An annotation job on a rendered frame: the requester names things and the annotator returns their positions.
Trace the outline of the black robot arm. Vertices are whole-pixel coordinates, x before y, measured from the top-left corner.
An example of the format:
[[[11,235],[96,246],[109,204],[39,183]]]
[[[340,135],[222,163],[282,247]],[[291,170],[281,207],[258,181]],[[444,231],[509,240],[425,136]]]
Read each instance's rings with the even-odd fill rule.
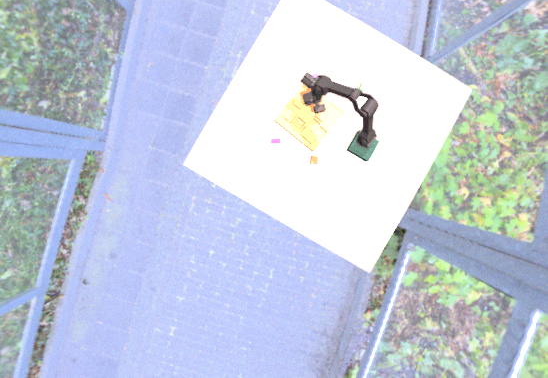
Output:
[[[362,92],[359,88],[352,88],[336,82],[333,82],[330,77],[326,75],[318,75],[317,78],[307,72],[302,78],[301,82],[311,89],[316,97],[327,96],[328,93],[340,96],[348,99],[354,108],[354,111],[363,118],[363,128],[358,132],[357,145],[364,148],[368,148],[372,142],[376,139],[377,133],[373,129],[374,115],[377,112],[379,106],[377,100],[369,93]],[[308,105],[312,105],[316,101],[312,92],[302,95],[303,101]],[[357,99],[359,96],[366,97],[368,100],[359,109]]]

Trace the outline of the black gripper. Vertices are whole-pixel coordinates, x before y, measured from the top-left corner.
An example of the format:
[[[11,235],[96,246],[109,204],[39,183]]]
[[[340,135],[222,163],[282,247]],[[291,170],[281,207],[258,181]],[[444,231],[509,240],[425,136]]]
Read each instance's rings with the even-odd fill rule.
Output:
[[[314,113],[324,112],[326,110],[325,103],[320,104],[320,102],[322,102],[324,95],[321,97],[316,97],[313,91],[310,91],[310,92],[312,92],[314,99],[316,99],[316,101],[312,103],[312,104],[315,104],[315,106],[313,106]]]

